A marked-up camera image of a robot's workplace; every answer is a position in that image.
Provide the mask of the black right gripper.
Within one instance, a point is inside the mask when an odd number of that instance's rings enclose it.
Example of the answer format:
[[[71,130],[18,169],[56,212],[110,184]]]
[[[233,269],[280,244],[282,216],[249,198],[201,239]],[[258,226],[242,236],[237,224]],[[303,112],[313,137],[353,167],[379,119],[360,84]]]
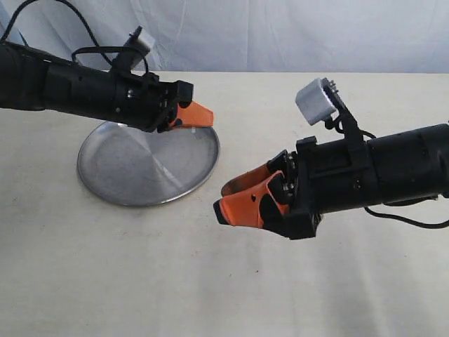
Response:
[[[263,164],[226,182],[213,204],[218,223],[308,239],[324,214],[369,205],[370,150],[362,137],[320,145],[304,138],[288,163],[286,178]]]

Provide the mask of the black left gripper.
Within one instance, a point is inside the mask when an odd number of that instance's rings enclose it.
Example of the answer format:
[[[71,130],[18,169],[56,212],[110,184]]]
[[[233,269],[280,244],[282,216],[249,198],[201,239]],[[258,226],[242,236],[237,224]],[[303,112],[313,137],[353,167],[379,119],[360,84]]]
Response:
[[[148,85],[149,121],[146,132],[213,126],[214,113],[193,100],[194,85],[187,81],[159,81]]]

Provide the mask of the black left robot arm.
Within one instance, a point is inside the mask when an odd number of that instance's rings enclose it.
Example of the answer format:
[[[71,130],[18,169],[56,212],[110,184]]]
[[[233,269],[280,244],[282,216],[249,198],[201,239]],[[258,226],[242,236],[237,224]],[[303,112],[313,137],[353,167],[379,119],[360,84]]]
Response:
[[[108,72],[39,49],[1,43],[1,107],[53,110],[125,124],[145,132],[211,127],[214,114],[194,102],[193,84],[152,72]]]

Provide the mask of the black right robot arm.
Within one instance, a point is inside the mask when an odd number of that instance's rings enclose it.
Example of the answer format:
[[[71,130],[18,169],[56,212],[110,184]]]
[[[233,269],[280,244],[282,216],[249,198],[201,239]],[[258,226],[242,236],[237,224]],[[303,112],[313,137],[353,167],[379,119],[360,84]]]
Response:
[[[448,126],[439,124],[371,140],[301,139],[295,151],[230,180],[213,209],[223,225],[308,239],[326,213],[447,195]]]

